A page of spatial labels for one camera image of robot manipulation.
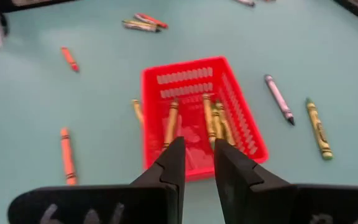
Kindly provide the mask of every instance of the table surface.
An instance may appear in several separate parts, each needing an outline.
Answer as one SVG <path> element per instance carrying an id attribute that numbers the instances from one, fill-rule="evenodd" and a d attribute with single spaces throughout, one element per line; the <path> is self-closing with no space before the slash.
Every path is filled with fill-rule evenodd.
<path id="1" fill-rule="evenodd" d="M 122 28 L 136 12 L 169 24 Z M 81 185 L 142 173 L 131 99 L 147 67 L 224 55 L 269 149 L 265 168 L 297 183 L 358 185 L 358 17 L 327 0 L 82 0 L 8 14 L 0 51 L 0 223 L 17 195 L 64 185 L 60 128 L 71 129 Z M 69 69 L 61 46 L 81 72 Z M 295 115 L 283 118 L 271 74 Z M 305 98 L 319 109 L 334 160 L 321 159 Z M 224 223 L 214 179 L 186 185 L 184 223 Z"/>

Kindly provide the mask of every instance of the orange crayon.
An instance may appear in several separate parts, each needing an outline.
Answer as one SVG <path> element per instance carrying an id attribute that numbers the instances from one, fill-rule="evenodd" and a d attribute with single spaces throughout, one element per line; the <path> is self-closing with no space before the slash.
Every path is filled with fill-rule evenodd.
<path id="1" fill-rule="evenodd" d="M 67 63 L 70 64 L 71 69 L 75 72 L 79 72 L 80 69 L 78 68 L 77 62 L 74 60 L 73 56 L 71 56 L 70 51 L 66 47 L 62 47 L 62 54 L 66 58 Z"/>
<path id="2" fill-rule="evenodd" d="M 63 166 L 66 174 L 66 183 L 69 185 L 75 185 L 77 183 L 77 177 L 75 175 L 74 162 L 72 158 L 72 150 L 70 146 L 70 135 L 67 128 L 62 128 L 60 131 L 62 137 L 62 157 Z"/>

